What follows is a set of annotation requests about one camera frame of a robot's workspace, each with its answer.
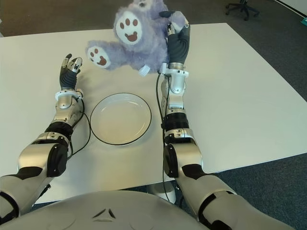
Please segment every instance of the stuffed animal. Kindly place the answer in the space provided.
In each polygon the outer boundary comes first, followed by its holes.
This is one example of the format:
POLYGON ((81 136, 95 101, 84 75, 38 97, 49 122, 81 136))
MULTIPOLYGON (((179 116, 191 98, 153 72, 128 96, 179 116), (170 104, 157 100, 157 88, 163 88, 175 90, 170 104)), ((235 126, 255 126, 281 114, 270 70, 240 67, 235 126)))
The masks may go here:
POLYGON ((167 6, 164 4, 163 0, 134 0, 129 7, 138 8, 146 17, 153 20, 159 19, 159 13, 163 11, 168 11, 167 6))
POLYGON ((172 22, 183 28, 185 17, 177 11, 170 18, 153 20, 149 15, 154 17, 153 12, 158 11, 155 9, 154 0, 141 1, 152 4, 144 11, 136 7, 136 3, 132 3, 134 5, 121 8, 116 14, 114 33, 119 42, 88 43, 86 52, 94 65, 107 70, 130 65, 145 76, 147 73, 157 72, 162 63, 168 61, 166 27, 172 22))

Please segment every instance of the white table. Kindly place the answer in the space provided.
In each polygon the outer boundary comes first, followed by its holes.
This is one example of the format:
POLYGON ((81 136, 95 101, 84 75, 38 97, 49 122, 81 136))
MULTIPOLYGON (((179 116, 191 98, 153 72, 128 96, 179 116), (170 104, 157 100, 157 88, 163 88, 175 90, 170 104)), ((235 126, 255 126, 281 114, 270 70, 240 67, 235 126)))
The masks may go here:
MULTIPOLYGON (((128 146, 110 146, 93 136, 38 202, 162 180, 156 75, 142 78, 130 67, 113 72, 95 67, 84 52, 92 39, 115 38, 112 30, 96 30, 0 39, 0 175, 16 173, 22 149, 52 120, 59 67, 69 52, 84 60, 77 87, 84 91, 88 115, 101 99, 118 92, 142 97, 153 114, 146 134, 128 146)), ((307 151, 307 103, 227 24, 192 26, 186 67, 185 107, 207 173, 307 151)), ((75 150, 87 136, 83 120, 73 134, 75 150)))

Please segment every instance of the chair base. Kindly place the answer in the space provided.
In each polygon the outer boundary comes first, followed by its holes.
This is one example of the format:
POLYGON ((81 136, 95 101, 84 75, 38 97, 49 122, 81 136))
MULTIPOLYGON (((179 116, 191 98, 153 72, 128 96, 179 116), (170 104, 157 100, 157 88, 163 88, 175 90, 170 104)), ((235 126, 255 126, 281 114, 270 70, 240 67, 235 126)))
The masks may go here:
POLYGON ((249 19, 249 11, 254 12, 254 17, 258 17, 258 15, 260 14, 260 12, 250 6, 247 5, 248 0, 241 0, 241 3, 229 3, 228 5, 226 5, 226 8, 229 9, 230 6, 233 6, 233 8, 227 10, 226 15, 229 15, 230 11, 234 11, 234 10, 240 10, 241 12, 245 12, 246 13, 246 17, 244 18, 245 21, 247 21, 249 19))

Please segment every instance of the wire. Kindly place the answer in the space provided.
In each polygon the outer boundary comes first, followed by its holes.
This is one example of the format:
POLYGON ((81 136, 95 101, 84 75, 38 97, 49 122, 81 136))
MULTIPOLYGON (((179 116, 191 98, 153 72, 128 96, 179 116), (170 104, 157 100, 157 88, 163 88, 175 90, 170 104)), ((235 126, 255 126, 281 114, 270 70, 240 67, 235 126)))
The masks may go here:
MULTIPOLYGON (((160 117, 161 117, 161 122, 162 122, 162 143, 163 143, 163 149, 164 149, 164 147, 165 147, 165 142, 164 142, 164 139, 165 139, 165 128, 164 128, 162 109, 161 109, 160 100, 159 100, 159 94, 158 94, 158 84, 159 84, 160 76, 161 76, 161 74, 159 74, 158 77, 157 77, 157 82, 156 82, 156 85, 155 85, 155 94, 156 94, 156 98, 157 98, 157 102, 158 102, 158 107, 159 107, 159 112, 160 112, 160 117)), ((168 93, 167 93, 167 99, 166 99, 166 104, 165 104, 164 116, 166 115, 167 102, 168 102, 168 97, 169 97, 169 77, 167 77, 167 79, 168 79, 168 93)), ((163 181, 163 189, 164 189, 165 196, 166 196, 167 200, 170 202, 170 200, 168 198, 168 195, 167 195, 167 192, 166 192, 166 188, 165 188, 163 165, 162 165, 162 181, 163 181)))
POLYGON ((86 117, 86 120, 88 122, 88 126, 89 126, 89 132, 90 134, 88 135, 88 139, 87 139, 87 142, 85 143, 85 145, 83 145, 83 147, 81 149, 79 149, 78 151, 74 152, 72 154, 72 156, 74 156, 76 153, 80 152, 81 150, 83 150, 85 148, 85 146, 87 146, 88 142, 90 142, 90 139, 91 139, 91 123, 90 123, 90 119, 88 119, 88 116, 86 114, 84 114, 85 117, 86 117))
POLYGON ((88 123, 88 126, 89 126, 89 136, 88 136, 88 140, 87 140, 87 142, 85 143, 85 145, 81 148, 81 149, 79 149, 79 150, 77 150, 76 152, 73 152, 73 147, 72 147, 72 141, 71 141, 71 137, 70 137, 70 140, 69 140, 69 145, 70 145, 70 148, 71 148, 71 155, 67 158, 67 160, 69 160, 73 155, 75 155, 76 153, 78 153, 78 152, 80 152, 81 150, 83 150, 84 148, 85 148, 85 146, 90 142, 90 139, 91 139, 91 123, 90 123, 90 119, 88 118, 88 116, 86 115, 86 113, 85 113, 85 105, 84 105, 84 101, 83 101, 83 99, 81 99, 81 102, 82 102, 82 115, 81 115, 81 117, 78 119, 78 121, 75 123, 75 124, 73 124, 73 126, 72 126, 72 128, 74 128, 75 126, 76 126, 76 124, 78 124, 79 123, 79 121, 81 121, 81 119, 83 118, 83 116, 85 116, 86 117, 86 120, 87 120, 87 123, 88 123))
POLYGON ((184 201, 184 196, 182 195, 180 202, 179 202, 179 208, 182 208, 183 201, 184 201))
POLYGON ((158 102, 161 121, 163 122, 162 109, 161 109, 161 106, 160 106, 159 93, 158 93, 158 84, 159 84, 160 76, 161 76, 161 74, 159 73, 159 75, 157 77, 157 83, 155 84, 155 95, 156 95, 157 102, 158 102))
POLYGON ((74 127, 79 123, 79 121, 81 121, 81 119, 83 118, 83 115, 84 115, 84 112, 85 112, 85 106, 84 106, 84 101, 83 101, 83 99, 81 99, 81 102, 82 102, 82 115, 81 115, 81 117, 79 118, 79 120, 78 120, 75 124, 72 125, 71 128, 74 128, 74 127))

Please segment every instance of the floor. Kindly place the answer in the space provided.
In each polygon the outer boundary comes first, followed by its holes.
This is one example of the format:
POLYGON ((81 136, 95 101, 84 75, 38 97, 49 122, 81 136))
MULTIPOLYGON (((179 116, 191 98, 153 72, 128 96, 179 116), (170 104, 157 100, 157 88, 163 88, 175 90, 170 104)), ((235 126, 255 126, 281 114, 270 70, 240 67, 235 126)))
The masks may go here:
MULTIPOLYGON (((3 21, 0 32, 14 36, 112 28, 117 9, 131 1, 0 0, 3 21)), ((260 15, 245 22, 239 11, 225 15, 225 5, 230 1, 165 0, 165 3, 172 10, 182 11, 191 24, 228 23, 307 100, 307 27, 300 23, 302 18, 273 0, 250 0, 249 4, 260 15)), ((307 154, 303 154, 218 176, 262 212, 305 230, 306 165, 307 154)), ((145 187, 134 189, 146 191, 145 187)))

